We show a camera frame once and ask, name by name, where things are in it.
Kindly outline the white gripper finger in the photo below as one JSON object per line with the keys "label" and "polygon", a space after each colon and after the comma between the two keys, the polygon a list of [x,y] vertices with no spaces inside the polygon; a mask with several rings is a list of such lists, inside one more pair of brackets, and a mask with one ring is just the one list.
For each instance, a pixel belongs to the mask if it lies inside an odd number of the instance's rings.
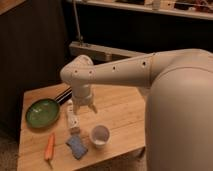
{"label": "white gripper finger", "polygon": [[90,108],[91,110],[93,110],[94,113],[97,113],[97,108],[96,108],[96,106],[95,106],[94,104],[90,104],[90,105],[89,105],[89,108]]}
{"label": "white gripper finger", "polygon": [[80,109],[80,106],[78,106],[78,105],[74,105],[73,106],[73,113],[74,114],[78,114],[78,110]]}

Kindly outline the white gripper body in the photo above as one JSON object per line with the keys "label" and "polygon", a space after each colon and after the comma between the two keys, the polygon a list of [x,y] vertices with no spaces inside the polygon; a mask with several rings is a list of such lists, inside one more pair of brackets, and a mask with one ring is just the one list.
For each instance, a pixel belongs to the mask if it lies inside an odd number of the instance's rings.
{"label": "white gripper body", "polygon": [[78,106],[88,106],[93,103],[93,95],[89,94],[84,97],[77,97],[75,95],[72,95],[72,101],[75,105]]}

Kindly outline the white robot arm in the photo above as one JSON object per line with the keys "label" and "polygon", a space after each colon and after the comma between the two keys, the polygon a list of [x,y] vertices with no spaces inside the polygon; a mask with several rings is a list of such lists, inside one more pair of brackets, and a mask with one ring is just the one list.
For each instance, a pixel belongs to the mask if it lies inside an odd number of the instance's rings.
{"label": "white robot arm", "polygon": [[80,55],[60,71],[74,101],[92,84],[147,87],[147,171],[213,171],[213,52],[181,49],[95,65]]}

